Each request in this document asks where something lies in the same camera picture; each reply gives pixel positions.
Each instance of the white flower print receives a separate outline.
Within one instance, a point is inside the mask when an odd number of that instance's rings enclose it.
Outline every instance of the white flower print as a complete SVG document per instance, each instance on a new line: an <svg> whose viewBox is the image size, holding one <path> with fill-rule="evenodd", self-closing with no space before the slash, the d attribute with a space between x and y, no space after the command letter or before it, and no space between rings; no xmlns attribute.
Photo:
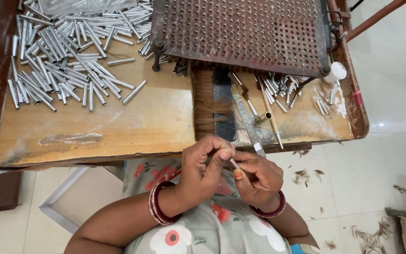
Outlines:
<svg viewBox="0 0 406 254"><path fill-rule="evenodd" d="M265 220L257 217L256 215L247 215L250 219L249 225L253 232L258 235L267 236L270 246L276 251L284 251L285 243L281 235Z"/></svg>
<svg viewBox="0 0 406 254"><path fill-rule="evenodd" d="M150 248L156 254L186 254L187 245L192 243L192 233L183 221L162 227L153 235Z"/></svg>

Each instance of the wooden brush handle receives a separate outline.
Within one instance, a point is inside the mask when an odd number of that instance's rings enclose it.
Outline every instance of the wooden brush handle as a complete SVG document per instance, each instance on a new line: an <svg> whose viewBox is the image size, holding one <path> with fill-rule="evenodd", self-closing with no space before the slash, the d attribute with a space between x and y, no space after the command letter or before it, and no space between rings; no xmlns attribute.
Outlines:
<svg viewBox="0 0 406 254"><path fill-rule="evenodd" d="M266 103L266 108L267 111L270 112L272 115L272 118L270 121L272 122L272 128L275 131L275 133L278 133L278 126L277 123L275 122L275 118L273 117L272 109L270 108L269 100L267 99L266 91L262 91L262 96L264 97L264 102Z"/></svg>

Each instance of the white sticker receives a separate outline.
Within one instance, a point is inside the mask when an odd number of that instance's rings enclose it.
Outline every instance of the white sticker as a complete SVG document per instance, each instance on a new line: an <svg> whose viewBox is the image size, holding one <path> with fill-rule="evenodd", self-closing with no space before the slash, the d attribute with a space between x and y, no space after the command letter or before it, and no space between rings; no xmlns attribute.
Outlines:
<svg viewBox="0 0 406 254"><path fill-rule="evenodd" d="M254 145L253 145L253 148L255 148L255 151L256 151L256 152L262 149L261 144L260 144L259 142L256 143L256 144L254 144Z"/></svg>

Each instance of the black metal bar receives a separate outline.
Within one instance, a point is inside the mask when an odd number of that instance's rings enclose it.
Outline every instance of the black metal bar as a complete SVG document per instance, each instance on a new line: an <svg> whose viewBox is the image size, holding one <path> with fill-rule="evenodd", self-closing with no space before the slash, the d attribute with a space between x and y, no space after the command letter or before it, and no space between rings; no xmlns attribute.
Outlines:
<svg viewBox="0 0 406 254"><path fill-rule="evenodd" d="M353 5L352 7L350 7L350 11L353 11L354 9L356 9L358 7L358 5L360 5L364 0L359 0L355 5Z"/></svg>

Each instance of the floral shirt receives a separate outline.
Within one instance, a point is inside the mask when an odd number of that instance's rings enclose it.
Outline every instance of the floral shirt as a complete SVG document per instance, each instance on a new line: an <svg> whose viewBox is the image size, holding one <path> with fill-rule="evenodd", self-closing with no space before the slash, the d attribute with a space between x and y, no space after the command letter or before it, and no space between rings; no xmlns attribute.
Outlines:
<svg viewBox="0 0 406 254"><path fill-rule="evenodd" d="M124 197L150 191L158 182L177 183L180 159L133 159L125 164ZM233 173L224 169L217 192L178 222L156 226L132 241L125 254L321 254L309 245L289 246L240 198Z"/></svg>

